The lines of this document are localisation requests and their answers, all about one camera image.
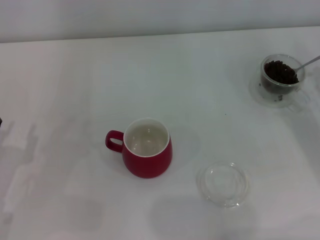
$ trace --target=spoon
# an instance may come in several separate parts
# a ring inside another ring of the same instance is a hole
[[[303,64],[302,66],[300,66],[298,68],[294,68],[293,70],[295,71],[295,73],[297,73],[300,69],[303,69],[305,66],[312,64],[313,62],[315,62],[319,59],[320,59],[320,56],[317,56],[316,58],[312,59],[311,61],[308,61],[307,63]]]

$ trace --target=glass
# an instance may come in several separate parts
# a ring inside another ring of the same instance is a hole
[[[298,60],[285,54],[274,54],[267,56],[261,63],[261,84],[264,89],[271,94],[279,95],[279,99],[281,99],[283,95],[287,95],[293,91],[298,91],[301,87],[301,84],[305,80],[305,69],[302,68],[297,72],[297,78],[299,82],[295,84],[283,84],[271,79],[266,74],[265,64],[271,61],[281,61],[292,69],[296,69],[302,66],[302,64]]]
[[[248,175],[232,162],[210,165],[199,172],[197,181],[203,195],[223,208],[239,206],[250,189]]]

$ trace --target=table surface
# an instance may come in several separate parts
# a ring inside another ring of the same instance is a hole
[[[320,63],[301,112],[256,102],[270,54],[307,62],[320,27],[0,45],[0,240],[318,240]],[[159,177],[132,175],[110,130],[152,117],[171,134]],[[217,161],[250,174],[239,207],[203,199]]]

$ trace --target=mug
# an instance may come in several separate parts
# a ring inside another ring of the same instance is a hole
[[[117,144],[111,139],[122,141]],[[122,153],[125,166],[140,178],[154,178],[167,170],[172,159],[168,129],[153,118],[132,122],[124,133],[111,130],[105,137],[108,149]]]

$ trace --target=coffee grounds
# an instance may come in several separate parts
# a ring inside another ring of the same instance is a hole
[[[272,80],[281,84],[296,84],[299,82],[295,70],[282,61],[271,61],[264,65],[264,71]]]

